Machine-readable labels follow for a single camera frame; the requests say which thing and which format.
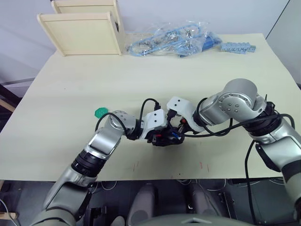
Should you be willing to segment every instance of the wooden board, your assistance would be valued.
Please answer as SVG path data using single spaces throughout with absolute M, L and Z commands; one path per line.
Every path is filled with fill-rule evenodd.
M 38 21 L 63 55 L 122 54 L 124 38 L 111 12 L 39 14 Z
M 116 0 L 54 0 L 51 5 L 56 13 L 106 13 L 110 11 L 114 21 L 119 26 L 122 24 Z
M 264 36 L 220 37 L 224 42 L 250 42 L 256 52 L 234 54 L 214 48 L 184 58 L 54 53 L 0 133 L 0 178 L 57 180 L 91 139 L 99 107 L 138 118 L 146 98 L 157 99 L 165 110 L 172 96 L 196 105 L 234 78 L 253 81 L 280 113 L 294 117 L 300 133 L 301 91 Z M 152 103 L 145 106 L 144 115 L 150 111 Z M 228 123 L 211 129 L 223 129 Z M 122 137 L 97 180 L 245 178 L 244 160 L 251 141 L 244 128 L 224 137 L 188 137 L 183 144 L 168 147 Z M 265 166 L 255 148 L 248 166 L 253 178 L 281 175 Z
M 0 105 L 11 112 L 14 112 L 16 109 L 14 106 L 10 105 L 9 103 L 5 102 L 4 100 L 0 99 Z
M 17 214 L 16 213 L 9 213 L 12 219 L 17 219 Z M 10 220 L 10 217 L 8 213 L 6 212 L 0 212 L 0 219 L 1 220 Z

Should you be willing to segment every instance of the blue cable bundle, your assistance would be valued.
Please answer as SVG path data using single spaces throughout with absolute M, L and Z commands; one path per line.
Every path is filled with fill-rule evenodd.
M 202 52 L 220 44 L 222 40 L 206 31 L 198 24 L 189 24 L 167 32 L 155 34 L 146 39 L 132 43 L 128 52 L 136 57 L 145 56 L 150 53 L 176 53 L 180 57 Z
M 255 52 L 256 46 L 250 45 L 249 42 L 242 42 L 242 43 L 227 42 L 222 44 L 221 51 L 246 54 L 246 52 L 252 52 L 252 53 Z

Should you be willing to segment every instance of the plastic bag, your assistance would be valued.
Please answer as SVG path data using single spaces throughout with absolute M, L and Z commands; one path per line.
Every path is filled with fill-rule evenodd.
M 145 35 L 138 32 L 140 39 L 132 40 L 132 44 L 127 46 L 127 52 L 137 57 L 170 53 L 184 57 L 199 53 L 206 41 L 206 49 L 221 42 L 216 35 L 208 32 L 206 25 L 204 22 L 186 22 L 181 26 L 167 23 L 154 31 L 148 30 Z

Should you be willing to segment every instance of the blue connector strip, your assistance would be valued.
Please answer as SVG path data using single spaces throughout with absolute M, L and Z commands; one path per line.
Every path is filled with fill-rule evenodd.
M 230 53 L 246 54 L 246 52 L 255 52 L 256 46 L 251 46 L 248 42 L 235 43 L 227 42 L 221 45 L 221 51 L 226 51 Z

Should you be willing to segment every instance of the black cable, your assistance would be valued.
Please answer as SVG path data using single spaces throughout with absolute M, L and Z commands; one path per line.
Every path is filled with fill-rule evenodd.
M 278 20 L 280 19 L 280 17 L 282 16 L 284 10 L 286 9 L 287 5 L 289 4 L 290 0 L 288 0 L 287 4 L 284 6 L 282 12 L 280 13 L 280 15 L 278 16 L 276 22 L 274 23 L 274 25 L 272 26 L 270 32 L 268 33 L 267 37 L 265 39 L 267 39 L 269 37 L 269 34 L 271 34 L 272 30 L 274 29 L 275 25 L 277 24 Z
M 240 126 L 243 126 L 243 125 L 246 125 L 246 124 L 249 124 L 249 123 L 252 123 L 252 122 L 256 122 L 256 121 L 262 121 L 262 120 L 267 120 L 267 119 L 274 119 L 274 118 L 277 118 L 277 117 L 280 117 L 282 116 L 282 114 L 275 114 L 275 115 L 269 115 L 269 116 L 264 116 L 264 117 L 260 117 L 260 118 L 255 118 L 255 119 L 250 119 L 250 120 L 246 120 L 244 122 L 241 122 L 241 123 L 238 123 L 234 126 L 229 126 L 228 128 L 226 129 L 223 129 L 223 130 L 220 130 L 216 133 L 218 134 L 221 134 L 221 133 L 225 133 L 225 132 L 228 132 L 232 129 L 235 129 L 237 127 L 240 127 Z M 177 130 L 174 130 L 173 132 L 175 132 L 176 134 L 180 135 L 180 136 L 183 136 L 183 137 L 211 137 L 213 135 L 211 134 L 204 134 L 204 135 L 187 135 L 187 134 L 183 134 L 183 133 L 180 133 L 178 132 Z
M 206 99 L 207 99 L 207 98 L 201 99 L 200 102 L 199 102 L 198 105 L 197 105 L 197 108 L 196 108 L 196 116 L 198 117 L 199 122 L 202 123 L 202 127 L 204 127 L 204 129 L 205 129 L 209 134 L 211 134 L 212 136 L 222 137 L 222 136 L 227 135 L 227 134 L 230 132 L 230 130 L 227 131 L 227 132 L 224 132 L 224 133 L 219 133 L 219 132 L 214 133 L 214 132 L 212 132 L 212 131 L 207 127 L 207 125 L 203 122 L 203 120 L 201 119 L 201 117 L 199 116 L 199 108 L 200 108 L 201 104 L 203 103 L 203 101 L 206 100 Z M 231 119 L 230 119 L 230 125 L 229 125 L 229 127 L 231 127 L 232 125 L 233 125 L 233 119 L 231 118 Z
M 124 125 L 123 122 L 118 118 L 117 115 L 115 115 L 115 114 L 113 114 L 113 113 L 111 113 L 111 112 L 108 112 L 108 113 L 104 114 L 104 115 L 97 121 L 96 126 L 95 126 L 95 131 L 98 130 L 98 126 L 99 126 L 100 122 L 101 122 L 101 121 L 104 119 L 104 117 L 106 117 L 107 115 L 113 116 L 113 117 L 120 123 L 120 125 L 122 126 L 122 128 L 123 128 L 123 130 L 124 130 L 124 134 L 125 134 L 125 136 L 127 137 L 128 134 L 127 134 L 127 129 L 126 129 L 125 125 Z
M 247 185 L 247 188 L 248 188 L 248 197 L 249 197 L 250 211 L 251 211 L 253 223 L 256 225 L 257 221 L 256 221 L 255 212 L 254 212 L 254 208 L 253 208 L 251 185 L 250 185 L 250 178 L 249 178 L 249 172 L 248 172 L 248 159 L 249 159 L 249 155 L 250 155 L 250 152 L 251 152 L 251 149 L 252 149 L 254 143 L 255 143 L 255 141 L 253 140 L 251 142 L 250 146 L 249 146 L 248 152 L 246 153 L 246 158 L 245 158 L 245 173 L 246 173 L 246 185 Z
M 148 101 L 153 101 L 153 102 L 155 102 L 155 105 L 159 106 L 159 102 L 157 100 L 153 99 L 153 98 L 147 98 L 146 100 L 143 101 L 142 106 L 141 106 L 141 110 L 140 110 L 138 128 L 141 128 L 141 122 L 142 122 L 142 115 L 143 115 L 144 106 L 145 106 L 146 102 L 148 102 Z
M 281 116 L 288 118 L 291 121 L 291 126 L 295 129 L 295 121 L 292 116 L 290 116 L 289 114 L 281 114 Z

